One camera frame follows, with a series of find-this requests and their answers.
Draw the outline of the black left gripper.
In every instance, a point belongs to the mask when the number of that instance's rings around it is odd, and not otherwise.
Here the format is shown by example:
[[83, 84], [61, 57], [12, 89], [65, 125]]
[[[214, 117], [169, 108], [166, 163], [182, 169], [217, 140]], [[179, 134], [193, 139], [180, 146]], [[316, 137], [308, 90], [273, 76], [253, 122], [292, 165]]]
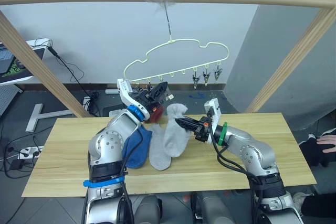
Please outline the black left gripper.
[[168, 83], [161, 82], [151, 90], [134, 89], [130, 96], [139, 102], [149, 112], [155, 112], [162, 104], [165, 103], [165, 92]]

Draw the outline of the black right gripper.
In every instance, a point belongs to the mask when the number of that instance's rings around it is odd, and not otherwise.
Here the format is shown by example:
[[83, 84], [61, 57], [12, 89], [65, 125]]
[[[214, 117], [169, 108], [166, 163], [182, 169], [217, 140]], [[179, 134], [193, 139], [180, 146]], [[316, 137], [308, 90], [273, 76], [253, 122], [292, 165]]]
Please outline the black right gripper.
[[207, 142], [212, 126], [212, 118], [203, 116], [200, 120], [185, 116], [175, 119], [176, 123], [185, 130], [194, 132], [195, 139], [201, 142]]

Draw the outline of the bystander bare hand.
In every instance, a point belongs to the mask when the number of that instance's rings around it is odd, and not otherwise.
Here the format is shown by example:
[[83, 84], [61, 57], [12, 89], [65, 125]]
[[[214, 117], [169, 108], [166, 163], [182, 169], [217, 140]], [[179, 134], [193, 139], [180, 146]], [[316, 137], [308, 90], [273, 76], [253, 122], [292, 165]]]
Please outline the bystander bare hand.
[[335, 153], [336, 152], [336, 135], [324, 135], [317, 139], [318, 145], [331, 145], [329, 148], [322, 150], [323, 153]]

